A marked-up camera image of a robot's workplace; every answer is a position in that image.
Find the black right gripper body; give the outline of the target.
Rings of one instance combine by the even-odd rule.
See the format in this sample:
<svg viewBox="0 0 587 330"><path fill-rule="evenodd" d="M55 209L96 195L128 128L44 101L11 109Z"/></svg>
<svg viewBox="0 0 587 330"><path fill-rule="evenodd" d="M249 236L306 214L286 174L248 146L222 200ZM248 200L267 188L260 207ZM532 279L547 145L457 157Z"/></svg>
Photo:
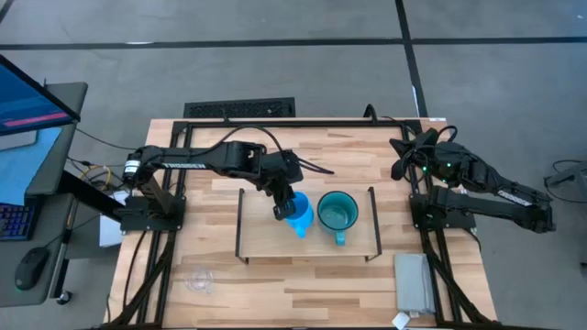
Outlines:
<svg viewBox="0 0 587 330"><path fill-rule="evenodd" d="M444 182L461 182L469 165L469 151L447 141L411 150L409 157L411 164Z"/></svg>

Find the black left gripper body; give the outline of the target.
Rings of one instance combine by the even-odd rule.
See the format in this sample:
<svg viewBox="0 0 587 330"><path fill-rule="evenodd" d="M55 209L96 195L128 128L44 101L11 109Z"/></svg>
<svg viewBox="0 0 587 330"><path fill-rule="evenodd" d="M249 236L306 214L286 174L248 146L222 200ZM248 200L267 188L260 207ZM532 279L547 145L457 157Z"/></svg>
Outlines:
<svg viewBox="0 0 587 330"><path fill-rule="evenodd" d="M273 198L272 210L276 220L282 221L295 213L294 190L285 177L269 179L265 186L265 192Z"/></svg>

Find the large teal mug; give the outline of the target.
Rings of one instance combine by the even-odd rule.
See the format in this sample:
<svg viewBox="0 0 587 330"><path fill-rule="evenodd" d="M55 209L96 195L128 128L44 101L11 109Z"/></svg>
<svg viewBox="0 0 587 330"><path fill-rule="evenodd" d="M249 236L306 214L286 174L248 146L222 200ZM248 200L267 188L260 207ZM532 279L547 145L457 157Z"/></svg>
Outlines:
<svg viewBox="0 0 587 330"><path fill-rule="evenodd" d="M350 194L331 191L318 201L317 216L322 231L331 235L337 246L343 247L347 243L347 231L359 218L359 207Z"/></svg>

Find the backlit black keyboard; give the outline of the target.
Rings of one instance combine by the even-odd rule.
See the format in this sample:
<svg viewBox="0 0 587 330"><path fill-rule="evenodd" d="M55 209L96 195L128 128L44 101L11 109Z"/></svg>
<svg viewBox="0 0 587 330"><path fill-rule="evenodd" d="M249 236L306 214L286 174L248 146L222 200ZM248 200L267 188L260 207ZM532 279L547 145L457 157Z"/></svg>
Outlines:
<svg viewBox="0 0 587 330"><path fill-rule="evenodd" d="M26 241L33 236L37 207L34 203L0 203L0 241Z"/></svg>

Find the black computer mouse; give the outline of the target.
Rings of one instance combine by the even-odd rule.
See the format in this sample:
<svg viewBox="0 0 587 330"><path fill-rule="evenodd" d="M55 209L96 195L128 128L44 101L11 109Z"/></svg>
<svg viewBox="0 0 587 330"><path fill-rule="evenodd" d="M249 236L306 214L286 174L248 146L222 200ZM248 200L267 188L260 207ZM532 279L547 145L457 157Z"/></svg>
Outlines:
<svg viewBox="0 0 587 330"><path fill-rule="evenodd" d="M20 260L15 271L15 286L28 291L36 286L50 256L46 247L34 247Z"/></svg>

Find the grey folded cloth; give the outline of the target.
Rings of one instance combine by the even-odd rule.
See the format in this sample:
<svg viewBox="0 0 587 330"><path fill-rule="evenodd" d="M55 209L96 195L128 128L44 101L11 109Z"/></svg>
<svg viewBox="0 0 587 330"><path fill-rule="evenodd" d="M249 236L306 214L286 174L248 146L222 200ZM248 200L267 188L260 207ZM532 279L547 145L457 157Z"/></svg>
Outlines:
<svg viewBox="0 0 587 330"><path fill-rule="evenodd" d="M426 255L396 254L394 268L398 310L409 314L434 314L436 304Z"/></svg>

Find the grey computer desk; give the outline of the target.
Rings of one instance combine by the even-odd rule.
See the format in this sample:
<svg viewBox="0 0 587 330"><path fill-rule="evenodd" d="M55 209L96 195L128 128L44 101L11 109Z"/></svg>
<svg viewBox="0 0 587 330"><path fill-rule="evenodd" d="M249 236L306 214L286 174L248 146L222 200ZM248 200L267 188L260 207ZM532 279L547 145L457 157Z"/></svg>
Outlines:
<svg viewBox="0 0 587 330"><path fill-rule="evenodd" d="M62 291L69 266L67 244L63 241L71 234L69 228L77 211L78 202L73 194L60 190L62 178L72 175L65 163L72 144L75 125L62 131L39 171L28 187L28 192L41 200L38 222L29 241L0 241L0 308L27 306L56 299ZM32 248L45 247L50 256L36 286L28 291L16 288L14 277L17 265Z"/></svg>

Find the bright blue mug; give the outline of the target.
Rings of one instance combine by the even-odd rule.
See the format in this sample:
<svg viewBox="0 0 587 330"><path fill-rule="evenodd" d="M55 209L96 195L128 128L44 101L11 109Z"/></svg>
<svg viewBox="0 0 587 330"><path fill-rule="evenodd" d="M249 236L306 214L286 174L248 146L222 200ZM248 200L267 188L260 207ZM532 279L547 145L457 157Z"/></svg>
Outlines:
<svg viewBox="0 0 587 330"><path fill-rule="evenodd" d="M314 210L311 202L303 192L295 192L293 198L295 211L285 218L286 224L292 228L301 239L306 238L308 229L314 223Z"/></svg>

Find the black floor vent grille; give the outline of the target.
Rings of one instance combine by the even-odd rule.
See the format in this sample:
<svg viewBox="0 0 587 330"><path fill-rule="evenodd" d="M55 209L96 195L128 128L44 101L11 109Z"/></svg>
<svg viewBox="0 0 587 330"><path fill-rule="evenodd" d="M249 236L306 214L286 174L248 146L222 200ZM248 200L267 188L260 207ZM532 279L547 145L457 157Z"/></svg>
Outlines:
<svg viewBox="0 0 587 330"><path fill-rule="evenodd" d="M185 103L183 118L296 117L295 99L261 98Z"/></svg>

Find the computer monitor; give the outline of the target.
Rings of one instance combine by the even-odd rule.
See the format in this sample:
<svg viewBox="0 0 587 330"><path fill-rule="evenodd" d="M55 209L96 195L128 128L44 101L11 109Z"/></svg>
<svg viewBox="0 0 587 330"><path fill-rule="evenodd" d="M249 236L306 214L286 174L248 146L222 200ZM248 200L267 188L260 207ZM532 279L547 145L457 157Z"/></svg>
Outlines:
<svg viewBox="0 0 587 330"><path fill-rule="evenodd" d="M80 120L78 113L0 54L0 136Z"/></svg>

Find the small clear glass cup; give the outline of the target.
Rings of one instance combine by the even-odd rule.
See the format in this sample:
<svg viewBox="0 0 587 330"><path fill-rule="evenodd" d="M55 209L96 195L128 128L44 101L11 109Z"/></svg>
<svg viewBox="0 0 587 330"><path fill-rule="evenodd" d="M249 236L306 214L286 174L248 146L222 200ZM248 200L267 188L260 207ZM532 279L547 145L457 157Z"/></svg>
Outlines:
<svg viewBox="0 0 587 330"><path fill-rule="evenodd" d="M213 273L202 266L193 266L183 275L184 286L192 292L209 294L213 290Z"/></svg>

